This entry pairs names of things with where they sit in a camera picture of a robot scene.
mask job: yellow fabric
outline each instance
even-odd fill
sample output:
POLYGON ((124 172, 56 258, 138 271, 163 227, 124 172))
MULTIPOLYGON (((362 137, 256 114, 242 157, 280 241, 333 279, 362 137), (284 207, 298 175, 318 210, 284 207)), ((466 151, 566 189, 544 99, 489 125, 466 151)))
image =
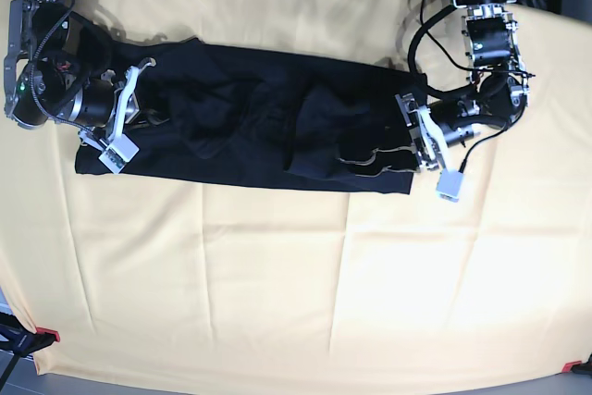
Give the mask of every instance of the yellow fabric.
MULTIPOLYGON (((6 48, 9 0, 0 47, 6 48)), ((448 0, 429 0, 428 15, 448 0)), ((420 0, 78 0, 118 39, 406 69, 420 0)), ((73 129, 0 119, 0 285, 62 341, 41 373, 200 395, 415 394, 547 376, 592 352, 589 26, 525 8, 524 119, 462 201, 77 176, 73 129)), ((464 61, 461 13, 435 34, 464 61)), ((433 84, 463 74, 426 42, 433 84)), ((454 149, 460 162, 464 149, 454 149)))

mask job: wrinkle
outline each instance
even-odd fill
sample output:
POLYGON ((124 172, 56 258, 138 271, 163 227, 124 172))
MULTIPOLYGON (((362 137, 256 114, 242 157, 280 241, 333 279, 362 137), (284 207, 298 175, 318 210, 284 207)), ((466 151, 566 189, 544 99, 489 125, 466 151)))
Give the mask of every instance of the wrinkle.
POLYGON ((491 178, 493 176, 493 169, 495 167, 495 163, 496 163, 496 152, 498 150, 498 144, 495 143, 495 147, 492 149, 493 152, 493 156, 491 158, 491 162, 489 165, 489 169, 487 172, 487 178, 486 178, 486 182, 484 184, 484 186, 481 188, 481 193, 479 194, 478 197, 475 197, 475 202, 476 203, 482 203, 481 207, 480 207, 480 211, 479 211, 479 215, 477 217, 477 223, 475 226, 475 234, 473 236, 473 241, 471 242, 468 252, 466 253, 466 255, 464 256, 464 260, 462 261, 462 265, 461 265, 461 270, 459 273, 459 279, 456 282, 456 285, 454 287, 454 292, 452 293, 452 298, 450 300, 450 307, 448 312, 446 313, 446 317, 443 323, 443 329, 446 329, 449 325, 450 325, 450 319, 452 318, 452 315, 454 314, 454 311, 456 309, 456 304, 458 301, 458 298, 461 294, 461 290, 463 289, 463 284, 464 284, 464 279, 466 278, 466 273, 467 270, 469 268, 469 264, 471 262, 471 258, 473 256, 473 253, 475 251, 475 244, 476 242, 479 240, 479 236, 481 235, 481 226, 483 225, 483 214, 485 213, 485 207, 487 205, 487 197, 491 196, 490 194, 488 194, 488 190, 489 187, 491 185, 491 178))
POLYGON ((203 260, 203 282, 205 284, 204 289, 205 289, 205 297, 207 298, 207 317, 208 317, 208 326, 209 326, 209 330, 210 330, 210 340, 212 342, 215 342, 216 340, 216 335, 215 335, 215 330, 214 330, 214 323, 212 320, 212 297, 210 295, 210 283, 209 283, 209 273, 207 270, 207 253, 205 251, 205 217, 204 217, 204 209, 205 209, 205 190, 206 187, 204 184, 200 184, 200 206, 201 206, 201 211, 200 211, 200 217, 202 219, 202 226, 201 226, 201 230, 199 232, 199 237, 200 237, 200 247, 202 249, 202 260, 203 260))
POLYGON ((339 269, 337 272, 337 283, 335 285, 335 299, 333 302, 333 312, 331 314, 331 327, 329 330, 329 344, 328 352, 331 354, 331 346, 335 337, 335 313, 337 312, 338 298, 339 298, 339 283, 341 281, 341 274, 343 273, 343 256, 345 253, 345 243, 348 240, 348 220, 350 218, 350 203, 352 201, 352 194, 347 194, 346 210, 345 210, 345 223, 343 227, 343 241, 341 243, 341 255, 339 256, 339 269))
POLYGON ((52 126, 52 134, 54 135, 54 146, 55 146, 55 153, 56 153, 56 163, 57 163, 57 170, 58 170, 58 175, 57 175, 57 179, 58 179, 58 186, 61 189, 62 193, 62 204, 64 206, 64 209, 66 210, 66 222, 68 223, 68 233, 69 233, 69 237, 70 237, 70 241, 71 241, 71 245, 72 245, 72 250, 74 252, 74 259, 76 260, 76 266, 77 266, 77 270, 78 270, 78 277, 80 280, 80 289, 82 291, 82 297, 84 298, 84 304, 86 306, 86 311, 87 311, 87 315, 89 317, 89 322, 91 324, 91 328, 92 328, 92 332, 96 333, 96 326, 94 325, 94 321, 93 321, 93 312, 91 311, 91 305, 89 303, 89 299, 88 299, 88 290, 87 290, 87 284, 86 284, 86 279, 84 278, 84 275, 82 274, 82 268, 80 266, 80 259, 79 259, 79 255, 78 255, 78 246, 76 243, 76 238, 74 237, 74 233, 72 231, 72 221, 70 218, 70 209, 69 209, 69 205, 68 205, 68 197, 67 197, 67 192, 66 192, 66 182, 64 181, 64 169, 62 168, 62 156, 60 153, 60 148, 59 148, 59 137, 57 134, 57 128, 56 126, 52 126))

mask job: wire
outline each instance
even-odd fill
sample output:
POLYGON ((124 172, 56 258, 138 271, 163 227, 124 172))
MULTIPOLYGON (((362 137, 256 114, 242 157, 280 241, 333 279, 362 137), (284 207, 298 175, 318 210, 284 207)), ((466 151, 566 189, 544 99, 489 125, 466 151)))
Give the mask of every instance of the wire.
POLYGON ((417 32, 411 39, 411 43, 409 44, 409 52, 407 55, 409 72, 417 82, 417 86, 422 90, 422 92, 437 99, 440 99, 444 102, 458 101, 461 97, 475 94, 475 85, 473 83, 469 83, 461 88, 451 91, 441 91, 436 88, 433 88, 427 83, 426 75, 423 75, 419 72, 419 68, 417 67, 416 56, 419 44, 422 42, 422 39, 426 36, 426 33, 430 31, 437 23, 439 23, 441 20, 445 19, 447 16, 454 13, 455 11, 456 7, 450 4, 448 6, 444 6, 443 9, 441 9, 433 17, 428 19, 427 22, 424 25, 422 25, 419 30, 417 30, 417 32))
POLYGON ((506 121, 506 125, 500 131, 492 134, 491 136, 487 136, 486 138, 483 138, 480 141, 475 142, 473 144, 473 146, 469 149, 469 151, 466 152, 466 155, 464 156, 464 159, 462 160, 461 167, 459 168, 459 172, 464 173, 464 170, 466 169, 466 166, 469 163, 469 156, 475 150, 475 148, 477 148, 482 143, 485 143, 487 141, 491 141, 492 139, 497 138, 501 134, 503 134, 506 131, 508 131, 509 129, 511 129, 514 125, 516 125, 520 121, 520 119, 522 119, 522 116, 524 116, 524 109, 525 108, 526 108, 526 103, 524 103, 524 105, 522 106, 522 109, 520 111, 520 115, 518 116, 518 118, 516 118, 516 120, 513 121, 513 123, 510 123, 510 121, 506 121))
MULTIPOLYGON (((419 22, 422 24, 422 26, 425 25, 424 23, 424 11, 426 10, 426 0, 422 0, 422 5, 420 7, 419 10, 419 22)), ((456 62, 456 60, 454 60, 454 58, 450 55, 450 53, 446 50, 446 48, 444 48, 444 45, 442 45, 433 35, 431 32, 427 31, 426 35, 432 40, 432 42, 434 42, 438 48, 442 51, 442 53, 444 53, 444 55, 448 58, 448 60, 452 63, 453 66, 455 66, 457 69, 460 69, 462 71, 467 71, 467 72, 473 72, 473 73, 498 73, 498 74, 519 74, 521 76, 525 76, 527 78, 534 78, 535 75, 528 73, 527 71, 523 71, 521 69, 504 69, 504 68, 468 68, 468 67, 463 67, 462 65, 460 65, 459 63, 456 62)))
POLYGON ((33 97, 33 101, 35 102, 35 104, 37 105, 39 110, 48 119, 52 119, 53 121, 58 122, 58 123, 68 124, 68 125, 71 125, 72 127, 76 127, 79 130, 86 131, 89 134, 89 137, 95 139, 96 142, 99 142, 94 137, 93 131, 91 129, 89 129, 88 127, 85 127, 85 126, 79 124, 78 122, 72 122, 71 120, 66 120, 66 119, 54 116, 51 113, 49 113, 41 104, 41 101, 39 100, 39 96, 37 95, 37 92, 35 91, 34 74, 35 74, 35 69, 37 68, 37 62, 39 61, 39 56, 41 55, 43 48, 45 47, 47 42, 51 39, 51 37, 54 35, 56 30, 59 27, 61 27, 62 23, 64 23, 65 20, 68 19, 70 13, 72 12, 72 9, 74 9, 75 4, 76 4, 76 0, 70 0, 70 6, 68 7, 68 9, 64 13, 64 15, 55 23, 55 25, 51 28, 51 30, 48 31, 47 34, 45 34, 45 37, 43 37, 43 40, 41 41, 41 43, 39 43, 39 46, 37 46, 37 50, 35 51, 35 54, 33 55, 33 58, 31 59, 31 74, 29 76, 30 77, 31 95, 33 97))

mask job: red clip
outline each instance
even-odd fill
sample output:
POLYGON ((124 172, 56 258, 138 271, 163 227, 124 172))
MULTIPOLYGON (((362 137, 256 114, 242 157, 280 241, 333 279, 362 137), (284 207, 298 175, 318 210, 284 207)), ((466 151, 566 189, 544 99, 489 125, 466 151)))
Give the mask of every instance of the red clip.
POLYGON ((37 327, 36 332, 40 335, 42 335, 43 333, 49 333, 50 335, 54 335, 55 342, 59 342, 59 333, 57 333, 55 330, 50 330, 49 328, 37 327))
POLYGON ((574 361, 573 363, 568 363, 563 367, 563 370, 561 370, 561 373, 565 374, 567 372, 571 372, 572 367, 574 367, 575 365, 579 365, 581 363, 582 363, 581 361, 574 361))

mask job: black garment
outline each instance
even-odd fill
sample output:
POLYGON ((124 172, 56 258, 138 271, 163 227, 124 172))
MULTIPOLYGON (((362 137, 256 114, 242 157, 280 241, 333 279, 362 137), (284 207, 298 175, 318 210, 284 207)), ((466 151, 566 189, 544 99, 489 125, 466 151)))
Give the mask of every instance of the black garment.
MULTIPOLYGON (((121 75, 148 56, 157 65, 142 73, 137 96, 144 109, 170 120, 126 130, 140 152, 124 173, 244 187, 409 193, 412 173, 361 177, 353 173, 358 166, 339 160, 355 154, 354 161, 364 163, 381 144, 410 145, 395 100, 398 93, 418 94, 409 73, 197 39, 150 47, 114 43, 111 65, 121 75)), ((76 171, 107 173, 97 157, 93 148, 81 147, 76 171)), ((417 168, 410 152, 390 157, 394 169, 417 168)))

